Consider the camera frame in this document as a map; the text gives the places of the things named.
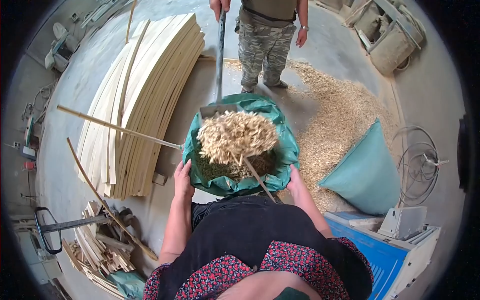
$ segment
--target metal shovel blade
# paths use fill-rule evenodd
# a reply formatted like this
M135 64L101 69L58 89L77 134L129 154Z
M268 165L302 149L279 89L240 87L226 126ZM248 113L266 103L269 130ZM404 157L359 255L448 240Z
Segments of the metal shovel blade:
M223 115L226 111L237 112L238 107L236 104L217 104L209 105L200 108L200 119L205 120L213 118L217 113Z

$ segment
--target shovel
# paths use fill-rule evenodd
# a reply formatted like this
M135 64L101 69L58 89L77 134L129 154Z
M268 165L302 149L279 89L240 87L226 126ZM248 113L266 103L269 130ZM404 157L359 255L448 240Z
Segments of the shovel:
M222 73L223 73L223 46L225 42L225 11L221 10L220 20L218 22L218 40L216 52L216 92L215 105L200 107L200 123L203 120L214 117L217 113L223 115L226 111L237 112L236 104L220 104L222 100Z

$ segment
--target woman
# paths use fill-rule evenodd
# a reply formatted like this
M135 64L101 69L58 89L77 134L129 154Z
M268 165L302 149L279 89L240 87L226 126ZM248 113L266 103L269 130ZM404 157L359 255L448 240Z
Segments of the woman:
M368 261L350 240L333 237L293 165L294 205L262 196L194 204L191 165L175 171L160 266L144 299L368 298Z

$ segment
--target green tarp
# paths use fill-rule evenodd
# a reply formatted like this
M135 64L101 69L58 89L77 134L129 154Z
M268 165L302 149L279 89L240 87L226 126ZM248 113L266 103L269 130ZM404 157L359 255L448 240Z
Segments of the green tarp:
M275 175L266 174L261 178L271 192L285 189L290 180L289 165L294 164L297 168L299 167L298 155L300 149L283 113L271 99L257 94L229 95L223 97L222 103L236 103L239 111L256 112L259 115L269 118L276 125L279 142L273 149L276 155ZM254 177L245 178L238 183L226 176L206 180L196 164L197 157L195 150L201 148L200 143L197 141L199 129L200 122L199 114L197 113L188 130L182 156L183 163L192 159L192 168L190 170L192 186L210 194L224 197L230 195L248 195L262 190L262 187Z

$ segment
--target blue machine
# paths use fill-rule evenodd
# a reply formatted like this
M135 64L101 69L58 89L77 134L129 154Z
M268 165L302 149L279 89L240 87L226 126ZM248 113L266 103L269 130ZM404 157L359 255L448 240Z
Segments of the blue machine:
M336 237L349 238L365 255L372 268L374 283L369 300L394 299L409 288L430 263L440 228L424 226L408 240L378 234L382 219L356 212L325 214Z

